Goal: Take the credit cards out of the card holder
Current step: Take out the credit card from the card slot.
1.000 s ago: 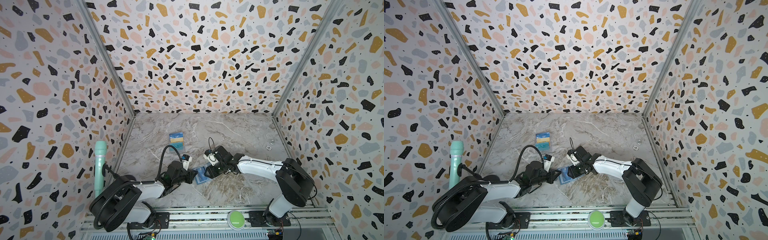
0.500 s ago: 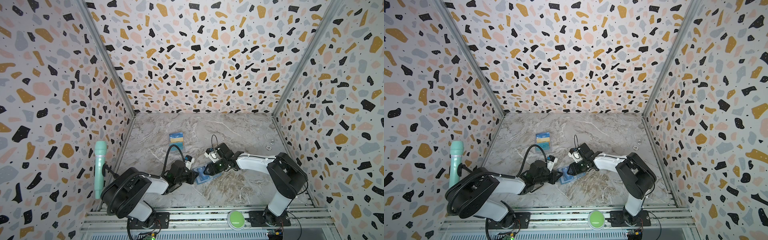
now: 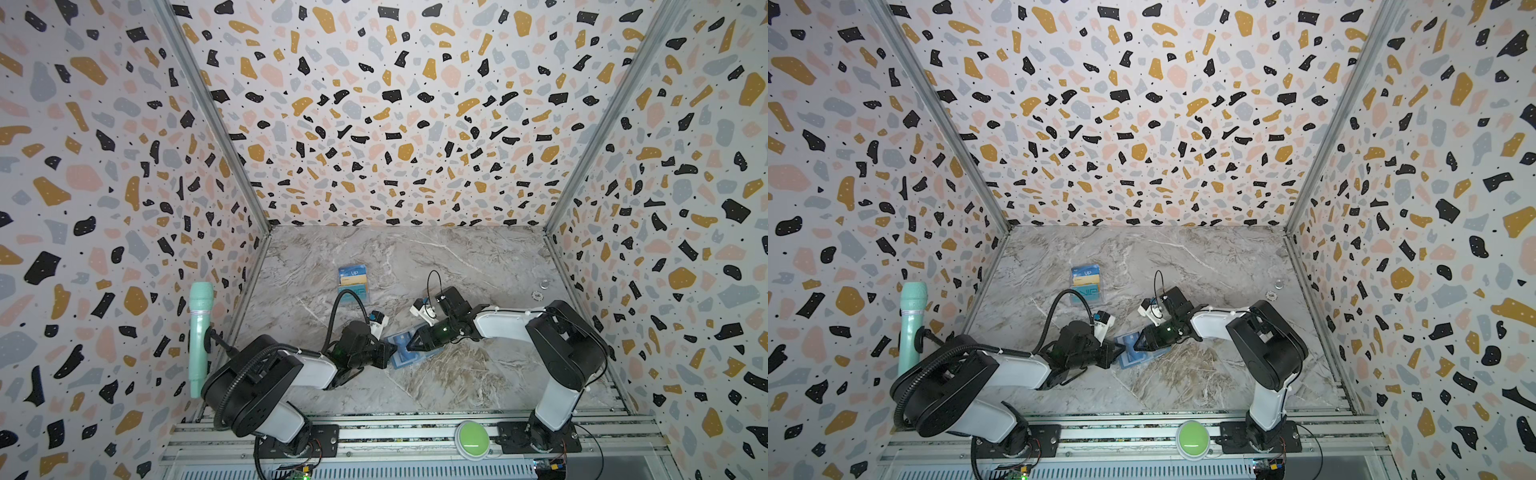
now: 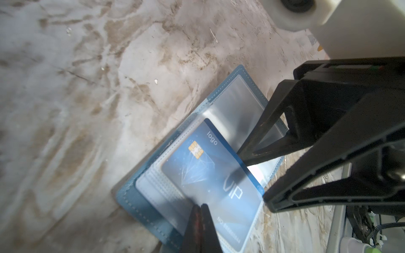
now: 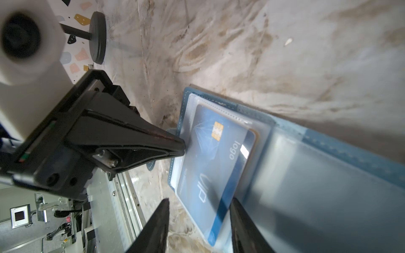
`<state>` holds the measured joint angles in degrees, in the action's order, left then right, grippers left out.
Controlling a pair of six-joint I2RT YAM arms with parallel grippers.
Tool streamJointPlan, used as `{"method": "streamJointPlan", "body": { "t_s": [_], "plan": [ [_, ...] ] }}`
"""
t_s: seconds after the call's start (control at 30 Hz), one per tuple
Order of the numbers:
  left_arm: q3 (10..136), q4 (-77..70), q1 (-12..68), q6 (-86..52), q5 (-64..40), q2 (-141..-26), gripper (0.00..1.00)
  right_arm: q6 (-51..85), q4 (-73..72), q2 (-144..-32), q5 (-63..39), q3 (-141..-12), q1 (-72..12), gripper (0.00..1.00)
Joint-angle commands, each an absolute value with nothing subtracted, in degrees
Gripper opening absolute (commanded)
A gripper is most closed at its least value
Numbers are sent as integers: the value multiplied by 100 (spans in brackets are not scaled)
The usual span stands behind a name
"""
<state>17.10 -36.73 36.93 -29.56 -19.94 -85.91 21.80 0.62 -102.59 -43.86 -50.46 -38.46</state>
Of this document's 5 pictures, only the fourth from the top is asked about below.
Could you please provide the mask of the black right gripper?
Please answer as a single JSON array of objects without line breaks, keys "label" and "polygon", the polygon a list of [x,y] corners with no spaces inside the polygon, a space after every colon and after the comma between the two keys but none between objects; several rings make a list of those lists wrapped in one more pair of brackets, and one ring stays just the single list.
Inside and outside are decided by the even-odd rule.
[{"label": "black right gripper", "polygon": [[269,210],[403,205],[405,60],[306,62],[294,78],[277,86],[237,152],[252,166],[314,144],[264,194]]}]

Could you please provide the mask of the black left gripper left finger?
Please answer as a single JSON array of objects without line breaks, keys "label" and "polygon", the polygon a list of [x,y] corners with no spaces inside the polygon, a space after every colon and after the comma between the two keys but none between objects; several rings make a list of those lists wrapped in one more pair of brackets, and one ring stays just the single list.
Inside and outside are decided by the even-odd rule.
[{"label": "black left gripper left finger", "polygon": [[194,205],[180,248],[181,253],[200,253],[200,206]]}]

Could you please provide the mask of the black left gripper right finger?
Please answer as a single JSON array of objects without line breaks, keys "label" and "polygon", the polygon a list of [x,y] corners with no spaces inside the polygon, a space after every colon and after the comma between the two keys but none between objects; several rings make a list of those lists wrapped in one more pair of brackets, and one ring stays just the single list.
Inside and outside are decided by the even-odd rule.
[{"label": "black left gripper right finger", "polygon": [[201,213],[201,253],[222,253],[211,212],[207,204],[202,204]]}]

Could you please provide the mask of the blue VIP card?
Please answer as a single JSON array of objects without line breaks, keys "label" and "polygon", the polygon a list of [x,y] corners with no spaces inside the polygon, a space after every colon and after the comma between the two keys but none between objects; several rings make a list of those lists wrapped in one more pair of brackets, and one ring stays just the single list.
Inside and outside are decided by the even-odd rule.
[{"label": "blue VIP card", "polygon": [[244,251],[264,189],[210,119],[185,134],[161,171],[187,200],[208,205],[231,252]]}]

